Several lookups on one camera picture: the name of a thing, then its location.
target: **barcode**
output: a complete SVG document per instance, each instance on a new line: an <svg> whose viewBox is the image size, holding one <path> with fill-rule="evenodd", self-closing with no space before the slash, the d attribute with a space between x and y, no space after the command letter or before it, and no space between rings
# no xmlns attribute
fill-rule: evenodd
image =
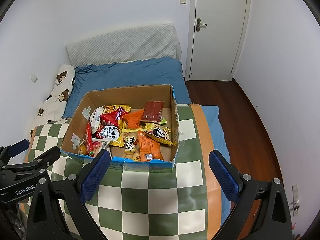
<svg viewBox="0 0 320 240"><path fill-rule="evenodd" d="M152 153L146 154L146 160L151 160L152 159Z"/></svg>

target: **brown floor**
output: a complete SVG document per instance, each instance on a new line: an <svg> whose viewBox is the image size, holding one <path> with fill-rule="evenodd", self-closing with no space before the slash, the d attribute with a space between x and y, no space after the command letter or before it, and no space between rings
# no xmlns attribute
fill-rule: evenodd
<svg viewBox="0 0 320 240"><path fill-rule="evenodd" d="M192 103L219 107L230 162L242 174L250 174L256 180L271 181L275 177L282 180L268 135L236 82L186 81L186 86ZM248 235L259 203L253 204L238 239Z"/></svg>

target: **silver bolt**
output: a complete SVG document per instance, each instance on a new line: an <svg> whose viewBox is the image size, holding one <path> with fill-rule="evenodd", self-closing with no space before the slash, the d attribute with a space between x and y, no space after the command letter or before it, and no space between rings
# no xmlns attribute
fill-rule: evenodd
<svg viewBox="0 0 320 240"><path fill-rule="evenodd" d="M251 179L251 176L249 174L244 174L242 177L247 181Z"/></svg>
<svg viewBox="0 0 320 240"><path fill-rule="evenodd" d="M68 176L68 179L70 179L70 180L75 180L76 177L77 177L76 174L70 174L70 175Z"/></svg>
<svg viewBox="0 0 320 240"><path fill-rule="evenodd" d="M280 184L280 183L281 183L281 180L279 180L278 178L274 178L274 179L273 179L273 182L276 183L276 184Z"/></svg>
<svg viewBox="0 0 320 240"><path fill-rule="evenodd" d="M45 178L39 179L39 184L44 184L45 183Z"/></svg>

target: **door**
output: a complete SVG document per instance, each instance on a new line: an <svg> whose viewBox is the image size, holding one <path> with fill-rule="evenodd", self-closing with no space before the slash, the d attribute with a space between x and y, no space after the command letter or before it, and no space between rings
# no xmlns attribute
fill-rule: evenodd
<svg viewBox="0 0 320 240"><path fill-rule="evenodd" d="M190 80L228 80L236 58L247 0L196 0Z"/></svg>

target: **open box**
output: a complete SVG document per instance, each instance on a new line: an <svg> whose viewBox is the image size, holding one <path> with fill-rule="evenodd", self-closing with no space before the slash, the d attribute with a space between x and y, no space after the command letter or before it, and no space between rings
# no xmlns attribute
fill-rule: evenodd
<svg viewBox="0 0 320 240"><path fill-rule="evenodd" d="M92 158L78 155L79 144L85 139L89 117L96 108L111 105L129 105L134 112L145 107L148 101L164 101L162 116L167 120L166 127L171 128L171 147L161 145L164 161L153 159L150 162L134 162L124 159L124 147L110 146L112 160L110 168L131 171L171 172L179 147L179 116L177 103L171 85L145 85L135 87L110 88L88 92L76 109L68 130L63 138L61 149L77 158Z"/></svg>

